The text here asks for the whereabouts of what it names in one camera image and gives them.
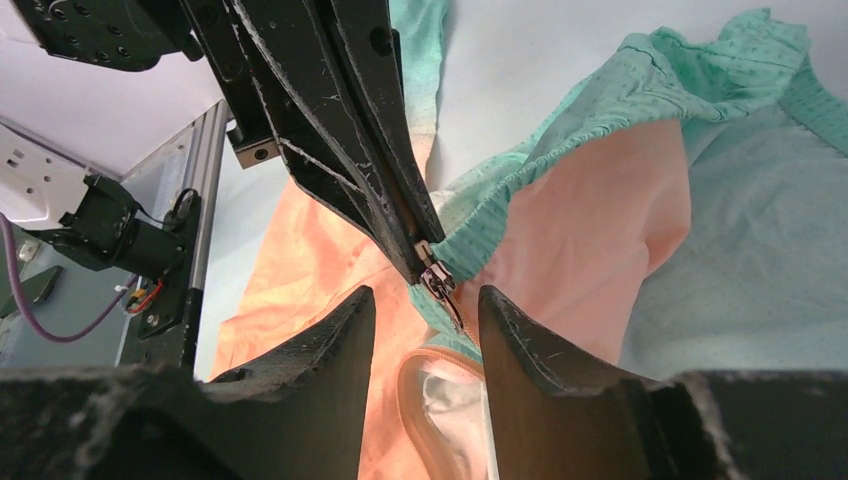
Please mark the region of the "aluminium frame rail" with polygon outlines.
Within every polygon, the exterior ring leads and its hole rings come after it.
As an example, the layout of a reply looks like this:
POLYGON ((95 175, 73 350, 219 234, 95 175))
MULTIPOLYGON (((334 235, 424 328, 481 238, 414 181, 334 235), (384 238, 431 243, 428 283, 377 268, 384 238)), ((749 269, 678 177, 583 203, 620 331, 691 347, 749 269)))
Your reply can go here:
POLYGON ((162 220, 179 207, 187 219, 184 262, 165 278, 154 304, 128 320, 119 364, 194 367, 229 116, 218 102, 121 181, 153 217, 162 220))

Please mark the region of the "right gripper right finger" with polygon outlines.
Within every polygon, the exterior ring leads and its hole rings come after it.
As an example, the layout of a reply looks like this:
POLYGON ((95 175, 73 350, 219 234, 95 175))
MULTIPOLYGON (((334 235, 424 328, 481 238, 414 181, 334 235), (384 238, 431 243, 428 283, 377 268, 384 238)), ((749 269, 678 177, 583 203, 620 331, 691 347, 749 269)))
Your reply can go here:
POLYGON ((540 325, 493 286, 479 332, 504 479, 843 479, 847 376, 707 370, 652 380, 540 325))

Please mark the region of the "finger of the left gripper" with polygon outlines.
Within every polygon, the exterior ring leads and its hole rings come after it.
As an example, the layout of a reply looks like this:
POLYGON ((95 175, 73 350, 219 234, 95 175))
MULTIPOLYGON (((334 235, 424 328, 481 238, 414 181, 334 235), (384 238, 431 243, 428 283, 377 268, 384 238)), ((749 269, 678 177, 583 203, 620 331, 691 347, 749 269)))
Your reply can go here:
POLYGON ((297 186, 419 282, 426 186, 412 149, 400 37, 385 1, 186 1, 236 120, 273 142, 297 186))
POLYGON ((235 1, 240 47, 289 164, 309 193, 381 245, 444 231, 416 165, 400 45, 385 1, 235 1))

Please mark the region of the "silver zipper slider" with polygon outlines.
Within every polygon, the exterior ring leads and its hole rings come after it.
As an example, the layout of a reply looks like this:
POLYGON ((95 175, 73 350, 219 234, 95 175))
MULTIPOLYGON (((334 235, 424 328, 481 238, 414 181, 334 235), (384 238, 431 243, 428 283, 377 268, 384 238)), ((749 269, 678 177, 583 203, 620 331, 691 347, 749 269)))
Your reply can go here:
POLYGON ((425 266, 419 277, 420 283, 447 312, 454 330, 461 333, 464 330, 464 322, 453 297, 457 287, 454 277, 444 263, 436 258, 427 240, 417 242, 414 249, 425 266))

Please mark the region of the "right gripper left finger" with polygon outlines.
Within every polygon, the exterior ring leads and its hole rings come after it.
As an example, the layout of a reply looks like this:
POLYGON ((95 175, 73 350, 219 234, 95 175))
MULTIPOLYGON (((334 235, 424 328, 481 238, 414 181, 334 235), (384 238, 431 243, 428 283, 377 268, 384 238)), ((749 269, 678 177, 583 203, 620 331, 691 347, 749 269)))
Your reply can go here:
POLYGON ((210 382, 181 367, 5 369, 5 479, 353 479, 375 337, 367 286, 210 382))

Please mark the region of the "teal and orange jacket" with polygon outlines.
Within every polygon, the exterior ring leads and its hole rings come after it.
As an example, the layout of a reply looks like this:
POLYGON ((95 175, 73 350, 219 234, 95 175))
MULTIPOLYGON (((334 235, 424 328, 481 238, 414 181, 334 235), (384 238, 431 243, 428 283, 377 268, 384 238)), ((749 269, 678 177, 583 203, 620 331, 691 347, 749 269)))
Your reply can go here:
POLYGON ((847 366, 847 95, 767 8, 695 43, 627 36, 524 141, 434 192, 463 324, 296 186, 263 240, 214 375, 376 300, 362 479, 497 475, 477 299, 498 288, 641 375, 847 366))

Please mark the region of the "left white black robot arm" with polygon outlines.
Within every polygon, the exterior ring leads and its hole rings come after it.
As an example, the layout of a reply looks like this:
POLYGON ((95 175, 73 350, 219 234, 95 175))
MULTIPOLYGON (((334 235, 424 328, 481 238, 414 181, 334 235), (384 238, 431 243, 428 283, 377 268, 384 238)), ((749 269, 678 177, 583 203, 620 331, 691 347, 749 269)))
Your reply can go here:
POLYGON ((309 197, 357 228, 409 284, 444 232, 418 164, 439 85, 442 1, 15 1, 48 55, 136 73, 207 60, 223 98, 202 115, 196 168, 161 221, 101 170, 1 130, 1 210, 84 268, 134 274, 118 360, 190 368, 222 147, 244 167, 280 157, 309 197))

